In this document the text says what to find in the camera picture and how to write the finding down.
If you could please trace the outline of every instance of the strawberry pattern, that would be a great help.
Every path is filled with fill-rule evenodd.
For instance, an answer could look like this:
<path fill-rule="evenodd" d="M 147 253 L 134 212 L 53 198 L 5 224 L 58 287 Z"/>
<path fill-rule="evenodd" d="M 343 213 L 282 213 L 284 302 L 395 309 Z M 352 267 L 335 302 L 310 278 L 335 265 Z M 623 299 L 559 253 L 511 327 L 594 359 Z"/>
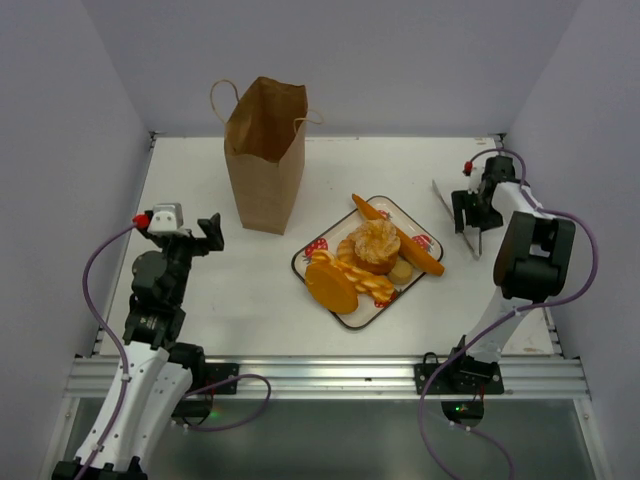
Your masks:
<path fill-rule="evenodd" d="M 378 301 L 376 301 L 376 302 L 373 303 L 373 305 L 376 308 L 387 308 L 389 305 L 391 305 L 391 303 L 393 303 L 393 301 L 396 298 L 398 298 L 398 295 L 400 295 L 401 292 L 402 292 L 402 290 L 395 289 L 393 291 L 393 293 L 391 294 L 391 298 L 388 301 L 386 301 L 386 302 L 378 302 Z"/>
<path fill-rule="evenodd" d="M 433 239 L 429 235 L 416 235 L 415 237 L 411 237 L 411 240 L 420 245 L 423 250 L 431 253 L 431 250 L 433 249 Z"/>
<path fill-rule="evenodd" d="M 329 249 L 329 244 L 324 238 L 322 237 L 316 238 L 304 249 L 304 261 L 307 264 L 309 264 L 311 263 L 311 255 L 313 255 L 313 252 L 315 252 L 316 250 L 328 250 L 328 249 Z"/>

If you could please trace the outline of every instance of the paper bag handle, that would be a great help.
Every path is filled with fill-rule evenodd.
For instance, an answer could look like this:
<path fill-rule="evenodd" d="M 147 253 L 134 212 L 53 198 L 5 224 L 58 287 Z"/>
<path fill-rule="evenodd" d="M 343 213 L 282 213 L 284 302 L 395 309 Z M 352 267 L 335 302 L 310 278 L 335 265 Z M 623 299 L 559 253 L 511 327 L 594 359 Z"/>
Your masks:
<path fill-rule="evenodd" d="M 319 111 L 313 108 L 309 108 L 307 109 L 307 112 L 313 112 L 316 115 L 318 115 L 318 117 L 320 117 L 320 121 L 318 122 L 317 120 L 311 120 L 310 118 L 307 118 L 307 117 L 295 118 L 293 120 L 293 133 L 295 133 L 296 135 L 298 134 L 298 126 L 296 125 L 296 122 L 300 122 L 300 123 L 309 122 L 309 123 L 315 123 L 316 125 L 322 125 L 324 123 L 324 117 Z"/>
<path fill-rule="evenodd" d="M 231 80 L 227 79 L 227 78 L 223 78 L 221 80 L 218 80 L 217 82 L 215 82 L 213 85 L 211 85 L 211 91 L 209 92 L 209 100 L 211 100 L 211 108 L 213 109 L 213 113 L 216 114 L 216 117 L 218 117 L 220 119 L 220 121 L 222 122 L 223 125 L 226 125 L 227 122 L 224 120 L 224 118 L 222 118 L 222 115 L 220 115 L 220 113 L 218 112 L 218 110 L 216 109 L 216 104 L 213 102 L 213 90 L 214 88 L 216 88 L 216 86 L 219 83 L 228 83 L 229 85 L 231 85 L 233 87 L 233 91 L 236 94 L 236 102 L 240 102 L 240 97 L 238 96 L 238 87 L 236 87 L 236 84 L 233 83 Z"/>

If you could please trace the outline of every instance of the toy food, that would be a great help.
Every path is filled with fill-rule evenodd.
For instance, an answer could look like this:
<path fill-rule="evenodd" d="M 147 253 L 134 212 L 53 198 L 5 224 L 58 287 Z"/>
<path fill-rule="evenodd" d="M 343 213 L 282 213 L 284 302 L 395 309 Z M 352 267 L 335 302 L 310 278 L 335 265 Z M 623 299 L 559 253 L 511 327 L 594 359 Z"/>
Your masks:
<path fill-rule="evenodd" d="M 355 202 L 358 210 L 367 220 L 384 219 L 384 216 L 375 208 L 365 202 L 358 195 L 353 194 L 351 198 Z M 400 238 L 400 255 L 406 258 L 419 270 L 441 276 L 444 273 L 444 267 L 435 258 L 423 250 L 420 245 L 411 240 L 402 230 L 396 228 L 396 234 Z"/>
<path fill-rule="evenodd" d="M 316 302 L 332 312 L 347 314 L 358 308 L 355 286 L 331 264 L 311 263 L 307 267 L 304 283 Z"/>
<path fill-rule="evenodd" d="M 350 282 L 352 282 L 358 293 L 366 293 L 373 297 L 377 302 L 389 301 L 395 291 L 393 283 L 391 283 L 387 277 L 373 275 L 372 273 L 362 270 L 354 265 L 342 262 L 327 250 L 316 250 L 313 252 L 311 262 L 311 265 L 307 267 L 307 271 L 312 265 L 316 264 L 331 266 L 331 268 L 337 269 Z"/>
<path fill-rule="evenodd" d="M 349 234 L 353 240 L 355 266 L 376 275 L 391 271 L 398 259 L 400 238 L 385 219 L 367 220 Z"/>
<path fill-rule="evenodd" d="M 338 244 L 338 260 L 350 265 L 356 264 L 356 244 L 351 237 L 345 238 Z"/>
<path fill-rule="evenodd" d="M 389 272 L 389 280 L 396 285 L 405 285 L 411 280 L 413 268 L 408 262 L 398 259 L 393 269 Z"/>

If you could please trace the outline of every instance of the red connector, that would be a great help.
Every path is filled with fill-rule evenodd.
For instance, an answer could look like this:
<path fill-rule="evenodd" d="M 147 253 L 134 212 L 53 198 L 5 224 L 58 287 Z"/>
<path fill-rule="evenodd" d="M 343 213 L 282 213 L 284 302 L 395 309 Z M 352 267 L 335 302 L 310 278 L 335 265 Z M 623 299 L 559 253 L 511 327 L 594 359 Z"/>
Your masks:
<path fill-rule="evenodd" d="M 149 226 L 151 220 L 144 213 L 141 213 L 133 217 L 133 223 L 136 224 L 136 228 L 145 229 Z"/>
<path fill-rule="evenodd" d="M 465 162 L 464 170 L 462 170 L 462 173 L 464 173 L 468 177 L 469 175 L 471 175 L 471 170 L 473 170 L 473 163 Z"/>

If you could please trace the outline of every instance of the cable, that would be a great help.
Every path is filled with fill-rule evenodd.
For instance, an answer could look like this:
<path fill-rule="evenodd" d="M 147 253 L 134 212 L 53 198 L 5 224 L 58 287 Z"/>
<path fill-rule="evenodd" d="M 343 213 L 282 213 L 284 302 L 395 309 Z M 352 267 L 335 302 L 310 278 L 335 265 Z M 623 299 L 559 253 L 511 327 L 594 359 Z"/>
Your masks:
<path fill-rule="evenodd" d="M 107 325 L 107 322 L 104 321 L 104 319 L 100 315 L 100 312 L 98 312 L 98 309 L 93 304 L 93 300 L 91 300 L 91 294 L 89 293 L 89 271 L 91 270 L 91 266 L 93 265 L 93 262 L 98 257 L 98 255 L 102 252 L 102 250 L 104 250 L 112 242 L 114 242 L 124 234 L 130 232 L 134 228 L 136 228 L 135 223 L 129 225 L 127 228 L 125 228 L 121 232 L 107 239 L 102 245 L 96 248 L 96 250 L 89 257 L 89 260 L 87 260 L 87 264 L 84 267 L 84 272 L 82 272 L 82 293 L 84 294 L 84 300 L 85 302 L 87 302 L 87 306 L 89 307 L 89 311 L 91 311 L 93 318 L 96 319 L 96 321 L 100 324 L 100 326 L 104 329 L 104 331 L 107 332 L 107 335 L 109 335 L 111 340 L 113 340 L 113 343 L 115 343 L 116 348 L 118 349 L 118 354 L 120 355 L 120 359 L 122 360 L 123 375 L 129 374 L 129 360 L 127 359 L 127 352 L 125 352 L 124 347 L 120 342 L 120 339 L 118 339 L 115 332 L 111 330 L 111 327 Z M 104 427 L 104 431 L 102 432 L 102 435 L 100 435 L 100 437 L 98 438 L 98 441 L 96 442 L 97 448 L 89 454 L 84 465 L 78 471 L 77 475 L 74 477 L 74 480 L 80 480 L 84 476 L 86 471 L 89 469 L 89 467 L 93 463 L 93 460 L 96 458 L 96 455 L 98 455 L 98 452 L 100 451 L 100 447 L 102 446 L 102 443 L 105 441 L 105 439 L 109 435 L 109 432 L 111 432 L 113 425 L 116 423 L 118 415 L 120 414 L 120 410 L 122 409 L 122 404 L 124 403 L 124 397 L 127 393 L 127 384 L 128 384 L 128 381 L 123 379 L 122 384 L 120 385 L 120 394 L 118 395 L 118 400 L 116 401 L 116 406 L 113 409 L 111 418 L 109 418 L 107 425 Z"/>
<path fill-rule="evenodd" d="M 230 383 L 235 383 L 238 380 L 242 380 L 243 378 L 256 378 L 256 379 L 264 382 L 267 385 L 267 395 L 265 396 L 264 400 L 262 401 L 262 403 L 256 409 L 255 412 L 253 412 L 248 417 L 246 417 L 246 418 L 244 418 L 242 420 L 238 420 L 237 422 L 230 423 L 229 425 L 222 425 L 222 426 L 219 426 L 219 427 L 201 427 L 199 425 L 191 425 L 191 426 L 188 426 L 189 430 L 193 430 L 193 431 L 196 431 L 196 432 L 222 432 L 224 430 L 230 430 L 232 428 L 241 427 L 242 425 L 246 425 L 250 421 L 252 421 L 255 418 L 259 417 L 265 411 L 265 409 L 267 408 L 267 404 L 269 403 L 269 399 L 271 398 L 271 384 L 269 383 L 269 380 L 267 380 L 266 377 L 263 377 L 262 375 L 256 375 L 255 373 L 243 373 L 242 375 L 237 375 L 235 377 L 227 378 L 225 380 L 222 380 L 221 382 L 214 383 L 214 384 L 211 384 L 211 385 L 207 385 L 205 387 L 198 388 L 197 390 L 193 390 L 192 392 L 189 392 L 189 393 L 185 394 L 185 396 L 182 397 L 182 398 L 188 398 L 188 397 L 191 397 L 193 395 L 197 395 L 199 393 L 206 392 L 207 390 L 211 390 L 212 388 L 213 389 L 220 388 L 220 387 L 222 387 L 224 385 L 228 385 Z"/>
<path fill-rule="evenodd" d="M 202 416 L 200 421 L 198 423 L 192 424 L 189 420 L 187 420 L 187 417 L 182 417 L 182 423 L 184 423 L 185 425 L 188 425 L 189 427 L 193 427 L 193 426 L 197 427 L 202 425 L 207 420 L 207 418 L 209 418 L 209 415 L 211 415 L 211 412 L 213 411 L 213 393 L 211 392 L 205 393 L 204 399 L 209 404 L 209 411 Z"/>
<path fill-rule="evenodd" d="M 462 356 L 469 348 L 471 348 L 473 345 L 475 345 L 487 333 L 491 332 L 492 330 L 495 330 L 496 328 L 498 328 L 500 325 L 505 323 L 507 320 L 509 320 L 513 316 L 522 315 L 524 312 L 527 312 L 527 311 L 530 311 L 530 310 L 535 310 L 537 308 L 550 308 L 550 307 L 557 307 L 557 306 L 560 306 L 560 305 L 565 305 L 567 303 L 573 302 L 574 300 L 577 300 L 578 298 L 580 298 L 582 295 L 584 295 L 587 292 L 587 290 L 589 290 L 589 288 L 593 284 L 593 281 L 595 280 L 595 277 L 596 277 L 596 275 L 598 273 L 598 264 L 599 264 L 599 261 L 600 261 L 598 243 L 596 241 L 595 235 L 594 235 L 593 231 L 589 228 L 589 226 L 585 222 L 583 222 L 580 218 L 578 218 L 576 215 L 573 215 L 571 213 L 560 212 L 560 211 L 557 211 L 557 210 L 547 210 L 547 209 L 544 209 L 544 208 L 539 208 L 539 206 L 533 201 L 533 199 L 526 192 L 526 190 L 524 190 L 522 188 L 525 185 L 524 184 L 524 178 L 525 178 L 525 174 L 526 174 L 526 167 L 525 167 L 525 164 L 524 164 L 524 160 L 522 159 L 522 157 L 520 155 L 518 155 L 516 152 L 513 152 L 511 150 L 507 150 L 507 149 L 504 149 L 504 148 L 491 148 L 491 149 L 484 150 L 484 151 L 478 153 L 470 161 L 473 162 L 480 155 L 483 155 L 483 154 L 489 153 L 489 152 L 504 152 L 504 153 L 508 153 L 510 155 L 513 155 L 515 158 L 517 158 L 520 161 L 520 164 L 522 165 L 522 178 L 520 180 L 520 187 L 521 187 L 520 191 L 522 192 L 523 196 L 525 197 L 527 202 L 533 207 L 534 210 L 536 210 L 536 211 L 538 211 L 538 212 L 540 212 L 542 214 L 546 214 L 546 215 L 553 215 L 553 216 L 557 216 L 557 217 L 568 218 L 568 219 L 572 220 L 573 222 L 577 223 L 578 225 L 580 225 L 580 227 L 582 227 L 584 232 L 587 234 L 587 237 L 589 238 L 589 243 L 591 244 L 591 272 L 589 273 L 589 276 L 588 276 L 586 282 L 584 283 L 584 285 L 582 286 L 582 288 L 580 288 L 573 295 L 570 295 L 570 296 L 568 296 L 566 298 L 559 299 L 559 300 L 551 300 L 551 301 L 547 301 L 547 302 L 541 302 L 541 303 L 534 303 L 534 304 L 531 304 L 531 305 L 525 305 L 525 306 L 522 306 L 522 307 L 519 307 L 519 308 L 515 308 L 512 311 L 510 311 L 509 313 L 503 315 L 498 320 L 496 320 L 493 324 L 489 325 L 487 328 L 485 328 L 483 331 L 481 331 L 478 335 L 476 335 L 470 342 L 468 342 L 464 347 L 462 347 L 453 356 L 449 357 L 438 368 L 436 368 L 435 371 L 431 374 L 431 376 L 427 380 L 427 383 L 425 384 L 424 388 L 422 389 L 422 394 L 420 395 L 420 400 L 418 401 L 418 427 L 420 429 L 420 436 L 422 437 L 422 441 L 424 442 L 425 446 L 427 447 L 427 450 L 429 451 L 429 454 L 431 455 L 431 457 L 436 461 L 436 463 L 440 466 L 440 468 L 442 470 L 444 470 L 451 478 L 453 478 L 455 480 L 462 480 L 462 477 L 460 477 L 456 473 L 454 473 L 453 470 L 451 470 L 444 463 L 444 460 L 442 460 L 442 458 L 440 458 L 438 453 L 434 450 L 433 446 L 429 442 L 429 439 L 427 437 L 427 433 L 426 433 L 426 431 L 424 429 L 424 423 L 423 423 L 423 419 L 424 419 L 424 404 L 425 404 L 425 398 L 426 398 L 426 395 L 427 395 L 427 391 L 429 390 L 429 387 L 433 384 L 433 382 L 436 379 L 436 377 L 445 368 L 447 368 L 449 365 L 451 365 L 453 362 L 455 362 L 460 356 Z M 471 433 L 473 433 L 473 434 L 475 434 L 475 435 L 487 440 L 488 442 L 492 443 L 493 445 L 495 445 L 502 452 L 502 454 L 504 455 L 504 457 L 507 460 L 507 463 L 509 464 L 509 477 L 508 477 L 509 480 L 513 480 L 515 478 L 515 466 L 513 464 L 513 459 L 511 458 L 511 455 L 509 455 L 509 453 L 507 452 L 506 448 L 500 442 L 498 442 L 494 438 L 490 437 L 486 433 L 483 433 L 483 432 L 481 432 L 479 430 L 467 429 L 466 427 L 463 427 L 463 426 L 460 426 L 460 425 L 457 425 L 457 424 L 456 424 L 456 426 L 458 428 L 460 428 L 460 429 L 464 429 L 466 431 L 470 431 Z"/>
<path fill-rule="evenodd" d="M 424 354 L 424 356 L 422 357 L 422 364 L 426 365 L 427 363 L 427 358 L 429 357 L 433 357 L 436 360 L 436 365 L 440 365 L 440 362 L 438 361 L 438 356 L 434 353 L 434 352 L 427 352 Z"/>
<path fill-rule="evenodd" d="M 471 403 L 476 401 L 476 398 L 478 398 L 478 394 L 480 394 L 480 401 L 482 402 L 482 405 L 484 405 L 484 385 L 480 385 L 480 387 L 476 390 L 476 393 L 473 394 Z"/>
<path fill-rule="evenodd" d="M 527 176 L 527 166 L 524 163 L 524 158 L 522 158 L 519 153 L 514 152 L 513 150 L 509 150 L 508 148 L 487 148 L 486 150 L 482 150 L 481 152 L 476 153 L 473 157 L 471 157 L 471 160 L 469 160 L 467 164 L 472 164 L 485 153 L 492 153 L 492 152 L 507 153 L 515 157 L 520 162 L 520 168 L 522 169 L 522 172 L 521 172 L 522 176 L 520 177 L 520 186 L 522 187 L 526 185 L 525 177 Z"/>

